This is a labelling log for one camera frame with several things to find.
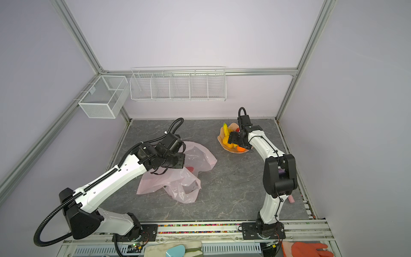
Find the red rubber glove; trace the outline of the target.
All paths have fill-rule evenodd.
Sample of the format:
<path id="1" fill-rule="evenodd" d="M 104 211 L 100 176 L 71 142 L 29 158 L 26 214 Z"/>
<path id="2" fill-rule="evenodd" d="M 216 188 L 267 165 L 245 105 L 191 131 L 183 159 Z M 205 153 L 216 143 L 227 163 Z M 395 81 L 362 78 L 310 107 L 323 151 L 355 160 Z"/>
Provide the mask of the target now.
<path id="1" fill-rule="evenodd" d="M 328 246 L 322 243 L 283 242 L 283 256 L 285 257 L 334 257 L 327 251 Z"/>

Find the yellow lemon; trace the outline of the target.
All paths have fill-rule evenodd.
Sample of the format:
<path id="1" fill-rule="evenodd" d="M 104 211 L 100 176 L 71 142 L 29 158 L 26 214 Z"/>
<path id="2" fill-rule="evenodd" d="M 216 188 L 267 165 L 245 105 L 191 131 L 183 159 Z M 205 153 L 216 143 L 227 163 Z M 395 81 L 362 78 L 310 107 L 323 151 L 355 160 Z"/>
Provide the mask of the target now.
<path id="1" fill-rule="evenodd" d="M 229 136 L 225 136 L 222 140 L 223 144 L 226 145 L 226 146 L 229 146 L 228 141 L 229 141 Z"/>

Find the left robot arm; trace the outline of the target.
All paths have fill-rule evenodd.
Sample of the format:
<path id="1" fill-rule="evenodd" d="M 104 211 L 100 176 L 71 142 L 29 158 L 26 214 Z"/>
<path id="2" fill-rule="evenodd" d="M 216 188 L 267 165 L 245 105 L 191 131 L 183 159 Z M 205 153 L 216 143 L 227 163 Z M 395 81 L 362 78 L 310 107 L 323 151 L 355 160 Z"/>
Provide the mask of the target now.
<path id="1" fill-rule="evenodd" d="M 138 142 L 116 165 L 92 182 L 75 190 L 66 188 L 61 191 L 60 205 L 40 223 L 34 233 L 34 244 L 47 247 L 69 237 L 84 239 L 94 233 L 111 233 L 114 241 L 120 238 L 129 242 L 140 239 L 145 232 L 134 214 L 106 211 L 101 204 L 124 185 L 147 172 L 161 176 L 170 169 L 182 169 L 186 146 L 176 131 L 183 123 L 184 119 L 178 118 L 161 137 Z M 70 231 L 56 239 L 43 241 L 42 232 L 59 212 L 63 213 Z"/>

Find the pink plastic bag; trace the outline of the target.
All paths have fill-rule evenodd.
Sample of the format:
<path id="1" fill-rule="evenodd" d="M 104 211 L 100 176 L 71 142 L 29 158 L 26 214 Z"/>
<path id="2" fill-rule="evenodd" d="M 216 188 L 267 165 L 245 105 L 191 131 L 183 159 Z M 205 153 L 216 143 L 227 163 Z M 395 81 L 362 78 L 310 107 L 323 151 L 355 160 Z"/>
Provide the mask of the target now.
<path id="1" fill-rule="evenodd" d="M 154 193 L 160 189 L 180 203 L 194 203 L 201 190 L 199 172 L 211 171 L 217 163 L 217 158 L 205 146 L 187 141 L 185 163 L 182 169 L 159 168 L 142 175 L 137 189 L 137 195 Z"/>

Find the light blue object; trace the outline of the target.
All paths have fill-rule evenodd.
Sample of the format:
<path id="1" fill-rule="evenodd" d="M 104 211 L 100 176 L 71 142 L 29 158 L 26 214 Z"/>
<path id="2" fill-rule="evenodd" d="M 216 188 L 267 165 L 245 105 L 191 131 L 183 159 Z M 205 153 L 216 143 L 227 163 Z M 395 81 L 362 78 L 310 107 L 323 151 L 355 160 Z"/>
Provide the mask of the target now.
<path id="1" fill-rule="evenodd" d="M 183 257 L 186 253 L 186 248 L 184 245 L 177 245 L 166 250 L 166 257 Z"/>

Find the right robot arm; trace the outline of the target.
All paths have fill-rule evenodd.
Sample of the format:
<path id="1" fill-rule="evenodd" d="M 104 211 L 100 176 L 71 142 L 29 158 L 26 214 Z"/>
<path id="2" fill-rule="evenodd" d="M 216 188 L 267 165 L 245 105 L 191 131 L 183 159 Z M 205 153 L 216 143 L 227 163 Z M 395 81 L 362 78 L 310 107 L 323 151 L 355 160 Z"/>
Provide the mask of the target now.
<path id="1" fill-rule="evenodd" d="M 239 108 L 237 121 L 239 130 L 230 133 L 228 143 L 246 150 L 254 149 L 264 161 L 263 188 L 266 195 L 255 228 L 249 231 L 262 239 L 282 240 L 285 232 L 279 214 L 286 199 L 298 187 L 295 157 L 278 149 L 262 127 L 253 125 L 244 107 Z"/>

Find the orange tangerine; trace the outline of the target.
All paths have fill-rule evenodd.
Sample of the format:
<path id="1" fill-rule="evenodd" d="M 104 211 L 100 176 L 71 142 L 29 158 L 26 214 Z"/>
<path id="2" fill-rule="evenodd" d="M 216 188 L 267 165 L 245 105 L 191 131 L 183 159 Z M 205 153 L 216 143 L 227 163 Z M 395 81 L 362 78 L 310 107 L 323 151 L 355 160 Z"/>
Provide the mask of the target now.
<path id="1" fill-rule="evenodd" d="M 243 147 L 240 147 L 240 146 L 237 146 L 236 149 L 237 149 L 237 151 L 240 152 L 240 153 L 247 151 L 246 148 L 243 148 Z"/>

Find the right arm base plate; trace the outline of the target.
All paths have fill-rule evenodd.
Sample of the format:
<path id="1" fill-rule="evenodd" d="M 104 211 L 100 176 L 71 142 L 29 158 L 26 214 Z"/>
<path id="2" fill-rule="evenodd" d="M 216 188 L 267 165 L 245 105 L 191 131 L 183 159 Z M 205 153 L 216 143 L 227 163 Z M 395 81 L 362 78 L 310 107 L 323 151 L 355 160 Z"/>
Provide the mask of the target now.
<path id="1" fill-rule="evenodd" d="M 265 224 L 260 219 L 255 222 L 244 222 L 239 226 L 244 240 L 283 240 L 286 238 L 284 224 L 276 222 Z"/>

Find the yellow green banana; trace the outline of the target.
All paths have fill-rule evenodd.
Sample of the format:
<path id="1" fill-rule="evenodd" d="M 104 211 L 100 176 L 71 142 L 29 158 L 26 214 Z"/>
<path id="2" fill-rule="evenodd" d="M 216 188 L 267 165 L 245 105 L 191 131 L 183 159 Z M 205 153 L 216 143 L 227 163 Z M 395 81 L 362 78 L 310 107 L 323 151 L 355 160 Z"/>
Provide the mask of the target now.
<path id="1" fill-rule="evenodd" d="M 226 137 L 230 135 L 230 131 L 226 123 L 223 124 L 223 131 Z"/>

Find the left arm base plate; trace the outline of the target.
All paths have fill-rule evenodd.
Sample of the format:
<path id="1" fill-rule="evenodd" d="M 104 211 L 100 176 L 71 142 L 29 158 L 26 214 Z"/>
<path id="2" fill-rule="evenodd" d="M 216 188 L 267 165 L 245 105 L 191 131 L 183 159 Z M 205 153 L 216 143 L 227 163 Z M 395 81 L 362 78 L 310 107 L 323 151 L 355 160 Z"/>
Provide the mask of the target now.
<path id="1" fill-rule="evenodd" d="M 112 242 L 153 242 L 156 240 L 158 225 L 155 223 L 142 224 L 134 226 L 130 232 L 125 235 L 113 235 Z"/>

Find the beige scalloped fruit bowl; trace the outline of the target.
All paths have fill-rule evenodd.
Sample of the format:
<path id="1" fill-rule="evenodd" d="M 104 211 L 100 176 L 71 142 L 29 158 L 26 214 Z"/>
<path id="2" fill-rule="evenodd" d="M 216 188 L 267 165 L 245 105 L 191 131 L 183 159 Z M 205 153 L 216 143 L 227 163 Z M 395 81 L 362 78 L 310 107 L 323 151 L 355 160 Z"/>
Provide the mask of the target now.
<path id="1" fill-rule="evenodd" d="M 228 125 L 229 131 L 232 132 L 234 130 L 236 130 L 237 128 L 239 128 L 239 125 L 237 123 L 231 123 L 230 125 Z M 225 149 L 226 151 L 233 153 L 233 154 L 244 154 L 247 153 L 249 150 L 247 150 L 246 152 L 238 152 L 236 147 L 237 145 L 233 145 L 232 148 L 230 148 L 229 146 L 226 146 L 223 144 L 222 140 L 225 137 L 224 131 L 223 131 L 223 126 L 220 129 L 220 133 L 219 136 L 217 137 L 217 140 L 219 141 L 220 145 L 222 146 L 223 149 Z"/>

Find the white mesh box basket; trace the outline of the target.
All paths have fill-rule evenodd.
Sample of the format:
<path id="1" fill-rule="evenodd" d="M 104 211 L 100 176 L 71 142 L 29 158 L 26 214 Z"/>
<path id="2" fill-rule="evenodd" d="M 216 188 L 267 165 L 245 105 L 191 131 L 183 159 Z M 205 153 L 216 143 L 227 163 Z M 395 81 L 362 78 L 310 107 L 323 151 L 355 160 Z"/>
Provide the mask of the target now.
<path id="1" fill-rule="evenodd" d="M 79 106 L 88 118 L 116 119 L 130 94 L 125 76 L 99 76 Z"/>

